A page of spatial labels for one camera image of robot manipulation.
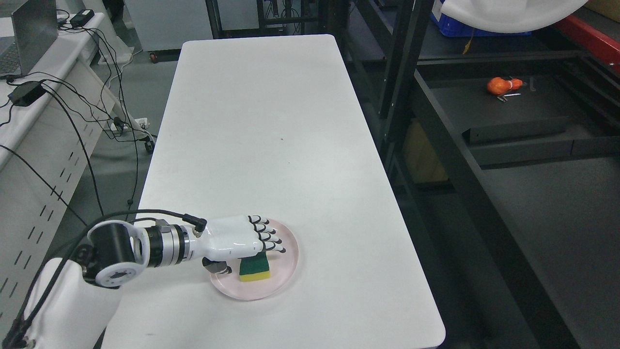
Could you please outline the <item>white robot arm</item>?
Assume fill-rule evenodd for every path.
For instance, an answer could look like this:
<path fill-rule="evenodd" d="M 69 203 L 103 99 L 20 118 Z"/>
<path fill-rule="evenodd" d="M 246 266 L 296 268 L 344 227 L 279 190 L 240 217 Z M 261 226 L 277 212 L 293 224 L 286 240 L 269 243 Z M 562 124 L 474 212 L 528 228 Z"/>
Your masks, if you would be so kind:
<path fill-rule="evenodd" d="M 146 268 L 188 260 L 203 230 L 164 220 L 145 228 L 120 220 L 98 223 L 86 244 L 37 271 L 2 348 L 93 348 L 118 309 L 121 286 Z"/>

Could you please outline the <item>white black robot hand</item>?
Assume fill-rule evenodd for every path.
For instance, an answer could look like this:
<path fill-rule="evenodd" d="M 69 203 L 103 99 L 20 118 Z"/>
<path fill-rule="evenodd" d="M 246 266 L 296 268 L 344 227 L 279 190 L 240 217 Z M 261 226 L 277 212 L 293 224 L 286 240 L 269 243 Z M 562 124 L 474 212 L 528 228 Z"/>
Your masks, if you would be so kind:
<path fill-rule="evenodd" d="M 193 232 L 187 261 L 201 260 L 211 274 L 230 274 L 228 261 L 253 257 L 263 251 L 285 253 L 282 240 L 262 216 L 234 216 L 206 223 L 201 236 Z"/>

